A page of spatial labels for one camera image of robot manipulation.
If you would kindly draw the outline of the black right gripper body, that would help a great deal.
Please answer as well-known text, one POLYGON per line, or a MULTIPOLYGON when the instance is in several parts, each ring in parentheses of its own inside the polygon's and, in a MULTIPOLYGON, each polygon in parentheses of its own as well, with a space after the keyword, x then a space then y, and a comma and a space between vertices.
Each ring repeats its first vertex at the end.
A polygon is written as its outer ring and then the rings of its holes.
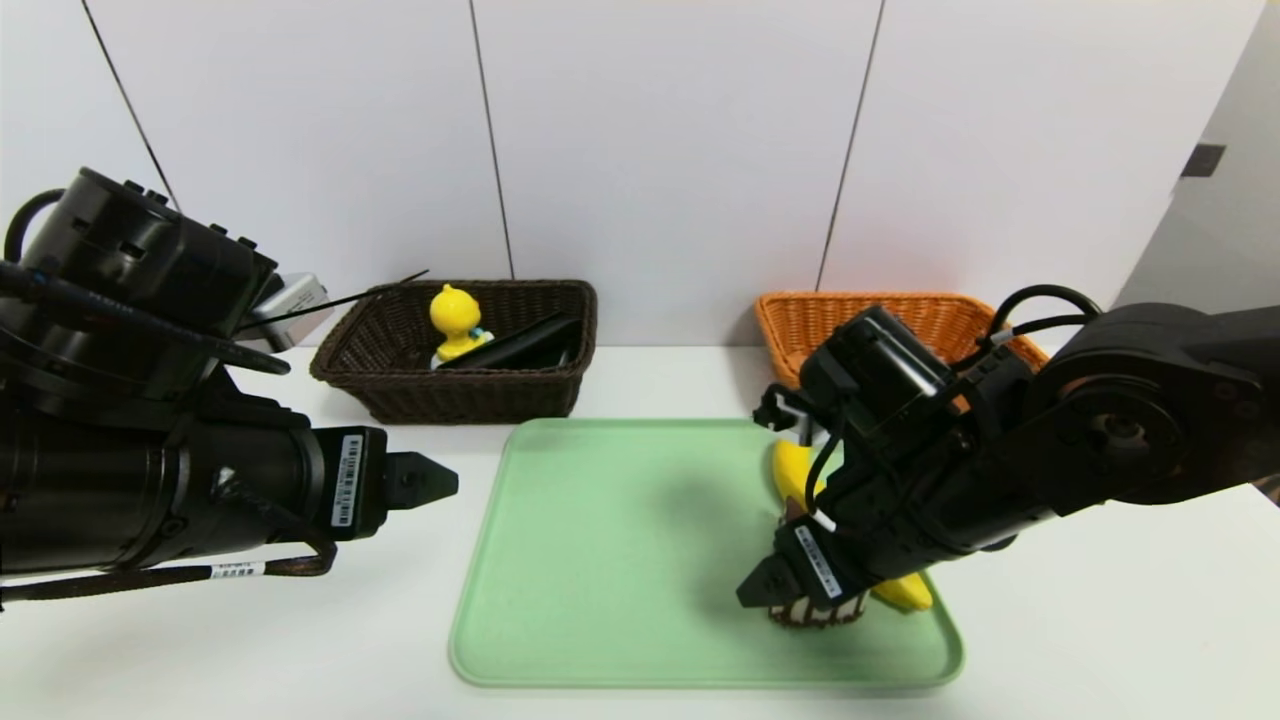
POLYGON ((774 470, 783 502, 774 552, 794 557, 799 600, 776 612, 856 612, 873 591, 900 607, 929 609, 922 574, 948 559, 940 523, 927 516, 937 474, 918 483, 888 477, 822 474, 806 500, 806 470, 774 470))

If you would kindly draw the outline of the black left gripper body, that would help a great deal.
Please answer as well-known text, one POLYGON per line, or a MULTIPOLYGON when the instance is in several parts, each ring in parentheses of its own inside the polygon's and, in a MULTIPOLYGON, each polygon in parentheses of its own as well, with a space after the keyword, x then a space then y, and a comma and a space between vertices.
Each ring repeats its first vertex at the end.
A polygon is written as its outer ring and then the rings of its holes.
POLYGON ((300 413, 266 410, 200 418, 180 438, 166 515, 147 543, 160 564, 298 542, 238 501, 221 498, 220 477, 284 507, 334 541, 370 537, 385 521, 381 486, 387 434, 371 427, 315 428, 300 413))

